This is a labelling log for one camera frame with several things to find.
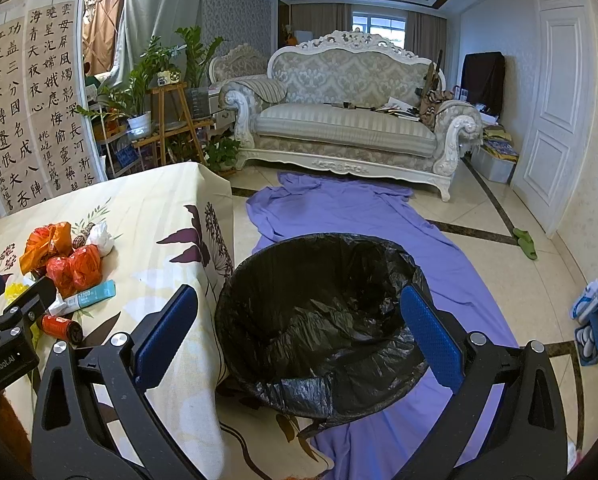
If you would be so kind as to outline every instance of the black trash bag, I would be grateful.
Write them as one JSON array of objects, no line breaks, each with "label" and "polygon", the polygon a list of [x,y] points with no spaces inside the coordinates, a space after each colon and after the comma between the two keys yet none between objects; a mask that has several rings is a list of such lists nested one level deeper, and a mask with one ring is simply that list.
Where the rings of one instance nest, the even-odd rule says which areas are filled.
[{"label": "black trash bag", "polygon": [[314,234],[250,256],[225,283],[216,327],[240,387],[319,431],[381,411],[428,364],[400,314],[423,272],[403,248],[353,234]]}]

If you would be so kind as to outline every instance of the red battery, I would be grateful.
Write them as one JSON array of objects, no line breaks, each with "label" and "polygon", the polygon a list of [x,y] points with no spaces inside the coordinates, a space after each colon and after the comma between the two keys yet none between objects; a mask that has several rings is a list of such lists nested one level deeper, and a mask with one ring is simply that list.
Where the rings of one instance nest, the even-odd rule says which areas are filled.
[{"label": "red battery", "polygon": [[73,345],[78,345],[83,341],[83,329],[81,325],[71,319],[46,314],[41,318],[40,324],[41,330],[49,336],[63,339]]}]

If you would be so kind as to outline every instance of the slipper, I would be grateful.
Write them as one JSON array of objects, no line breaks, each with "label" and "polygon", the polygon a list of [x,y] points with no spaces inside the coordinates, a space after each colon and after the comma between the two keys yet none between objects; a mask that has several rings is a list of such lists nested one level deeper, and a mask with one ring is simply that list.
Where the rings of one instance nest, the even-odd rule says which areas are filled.
[{"label": "slipper", "polygon": [[524,254],[531,260],[538,259],[537,253],[534,250],[534,241],[528,231],[521,231],[516,227],[512,230],[512,234],[516,237],[516,243],[519,244]]}]

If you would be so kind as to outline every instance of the orange plastic bag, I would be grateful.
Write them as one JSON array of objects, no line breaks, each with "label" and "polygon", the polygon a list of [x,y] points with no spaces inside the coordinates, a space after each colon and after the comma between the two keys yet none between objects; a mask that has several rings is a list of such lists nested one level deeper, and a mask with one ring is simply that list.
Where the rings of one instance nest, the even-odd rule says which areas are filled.
[{"label": "orange plastic bag", "polygon": [[77,291],[87,290],[101,283],[101,257],[96,245],[88,244],[80,247],[70,256],[72,282]]},{"label": "orange plastic bag", "polygon": [[26,250],[19,258],[21,273],[27,274],[31,270],[44,267],[53,256],[70,256],[71,251],[69,222],[37,227],[28,237]]},{"label": "orange plastic bag", "polygon": [[45,270],[64,300],[76,293],[77,289],[72,283],[72,267],[69,258],[54,256],[45,264]]}]

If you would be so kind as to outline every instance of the brown curtain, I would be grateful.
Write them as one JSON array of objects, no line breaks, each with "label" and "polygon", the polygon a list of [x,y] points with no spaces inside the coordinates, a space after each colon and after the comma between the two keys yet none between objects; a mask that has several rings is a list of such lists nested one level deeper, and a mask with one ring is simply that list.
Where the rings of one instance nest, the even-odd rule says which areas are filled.
[{"label": "brown curtain", "polygon": [[406,25],[406,50],[414,52],[419,57],[425,57],[436,62],[439,50],[444,51],[441,60],[441,70],[445,66],[447,54],[447,21],[430,14],[408,12]]},{"label": "brown curtain", "polygon": [[352,30],[350,4],[297,4],[290,6],[292,30],[311,30],[320,38],[335,30]]},{"label": "brown curtain", "polygon": [[90,75],[112,68],[123,6],[124,0],[100,0],[86,10],[89,19],[83,21],[83,61],[90,62]]}]

